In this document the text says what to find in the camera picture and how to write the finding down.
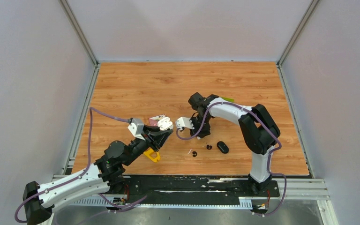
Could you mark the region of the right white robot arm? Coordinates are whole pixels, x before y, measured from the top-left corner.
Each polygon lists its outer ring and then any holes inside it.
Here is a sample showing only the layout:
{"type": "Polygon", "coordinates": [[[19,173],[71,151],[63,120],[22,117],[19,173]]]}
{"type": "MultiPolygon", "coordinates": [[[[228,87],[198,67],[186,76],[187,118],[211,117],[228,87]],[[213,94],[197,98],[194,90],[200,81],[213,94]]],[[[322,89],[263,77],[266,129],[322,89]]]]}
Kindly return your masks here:
{"type": "Polygon", "coordinates": [[[185,119],[191,138],[201,139],[210,135],[209,121],[216,117],[239,125],[243,139],[252,151],[250,192],[257,196],[266,192],[267,181],[272,177],[270,155],[276,150],[275,145],[280,144],[280,130],[265,106],[239,105],[217,95],[203,97],[198,92],[189,98],[188,103],[195,110],[191,118],[185,119]]]}

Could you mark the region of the black earbud case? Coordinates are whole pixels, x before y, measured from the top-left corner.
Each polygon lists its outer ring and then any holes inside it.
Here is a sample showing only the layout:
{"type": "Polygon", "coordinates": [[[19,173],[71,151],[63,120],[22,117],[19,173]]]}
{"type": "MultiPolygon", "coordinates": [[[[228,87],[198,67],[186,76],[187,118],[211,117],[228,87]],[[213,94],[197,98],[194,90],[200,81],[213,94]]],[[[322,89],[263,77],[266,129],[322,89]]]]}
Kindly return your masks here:
{"type": "Polygon", "coordinates": [[[227,154],[229,152],[228,146],[223,142],[219,141],[217,142],[217,148],[220,150],[221,153],[227,154]]]}

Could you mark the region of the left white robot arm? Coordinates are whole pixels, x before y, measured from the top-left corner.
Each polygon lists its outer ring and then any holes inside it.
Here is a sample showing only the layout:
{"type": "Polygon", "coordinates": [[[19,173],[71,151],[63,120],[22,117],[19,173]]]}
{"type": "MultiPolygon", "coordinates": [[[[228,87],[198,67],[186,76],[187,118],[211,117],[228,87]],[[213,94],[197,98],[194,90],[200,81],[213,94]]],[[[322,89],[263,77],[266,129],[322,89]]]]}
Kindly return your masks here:
{"type": "Polygon", "coordinates": [[[125,187],[124,166],[129,166],[148,150],[158,152],[173,133],[173,125],[162,128],[132,123],[128,129],[135,137],[130,144],[111,142],[101,158],[79,172],[45,184],[28,183],[19,206],[25,209],[24,222],[40,224],[54,212],[94,194],[121,193],[125,187]]]}

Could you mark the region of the white earbud charging case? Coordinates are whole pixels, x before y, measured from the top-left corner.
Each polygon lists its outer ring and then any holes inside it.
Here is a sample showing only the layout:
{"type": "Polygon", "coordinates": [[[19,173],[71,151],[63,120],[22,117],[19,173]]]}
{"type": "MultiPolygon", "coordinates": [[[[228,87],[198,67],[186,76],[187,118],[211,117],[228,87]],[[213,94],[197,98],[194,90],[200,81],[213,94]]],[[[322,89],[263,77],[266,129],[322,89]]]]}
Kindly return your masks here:
{"type": "Polygon", "coordinates": [[[169,117],[164,117],[157,122],[157,126],[160,131],[166,131],[169,129],[173,129],[173,122],[169,117]]]}

